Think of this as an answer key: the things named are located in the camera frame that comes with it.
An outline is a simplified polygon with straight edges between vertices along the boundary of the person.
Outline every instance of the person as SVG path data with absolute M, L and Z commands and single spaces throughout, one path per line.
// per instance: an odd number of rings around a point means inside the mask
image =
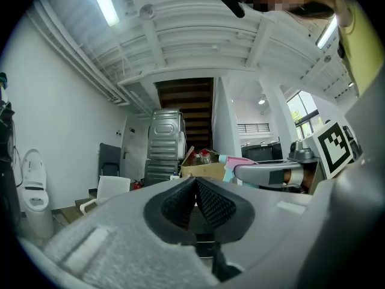
M 303 20 L 327 19 L 336 16 L 339 30 L 338 54 L 350 78 L 356 84 L 356 95 L 362 95 L 375 79 L 385 58 L 384 46 L 355 0 L 241 0 L 256 11 L 282 10 Z M 304 167 L 302 186 L 310 188 L 314 166 Z M 287 170 L 284 182 L 290 180 Z

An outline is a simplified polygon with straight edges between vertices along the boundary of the white column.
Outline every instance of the white column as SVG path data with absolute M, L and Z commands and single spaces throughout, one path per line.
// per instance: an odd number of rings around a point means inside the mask
M 276 121 L 281 142 L 282 156 L 283 159 L 286 159 L 289 156 L 290 144 L 293 141 L 298 140 L 294 120 L 280 86 L 264 75 L 261 76 L 259 82 L 266 94 L 271 114 Z

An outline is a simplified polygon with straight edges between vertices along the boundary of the window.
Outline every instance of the window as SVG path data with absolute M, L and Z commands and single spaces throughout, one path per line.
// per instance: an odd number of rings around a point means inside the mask
M 318 114 L 317 106 L 308 92 L 300 91 L 288 101 L 288 105 L 300 140 L 310 136 L 324 126 Z

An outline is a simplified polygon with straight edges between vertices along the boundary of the white ceiling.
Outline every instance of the white ceiling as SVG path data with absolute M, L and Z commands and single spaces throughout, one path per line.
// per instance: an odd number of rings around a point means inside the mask
M 330 100 L 349 93 L 337 33 L 323 50 L 315 45 L 325 22 L 252 10 L 238 19 L 220 0 L 113 3 L 120 18 L 113 27 L 96 0 L 36 0 L 28 15 L 96 89 L 138 116 L 159 106 L 153 82 L 167 74 L 177 79 L 237 72 L 252 78 L 265 70 L 280 75 L 284 85 Z M 153 20 L 139 18 L 145 4 L 155 6 Z M 326 55 L 331 62 L 324 62 Z M 249 98 L 246 83 L 240 85 L 235 97 Z M 258 86 L 251 89 L 259 92 Z

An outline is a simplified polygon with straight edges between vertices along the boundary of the floor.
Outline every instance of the floor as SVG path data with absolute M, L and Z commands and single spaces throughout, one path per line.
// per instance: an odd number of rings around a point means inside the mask
M 54 235 L 60 232 L 68 225 L 67 221 L 61 214 L 53 215 L 54 217 Z M 33 245 L 42 249 L 50 239 L 42 239 L 36 235 L 26 217 L 22 217 L 19 226 L 16 228 L 16 234 L 30 241 Z

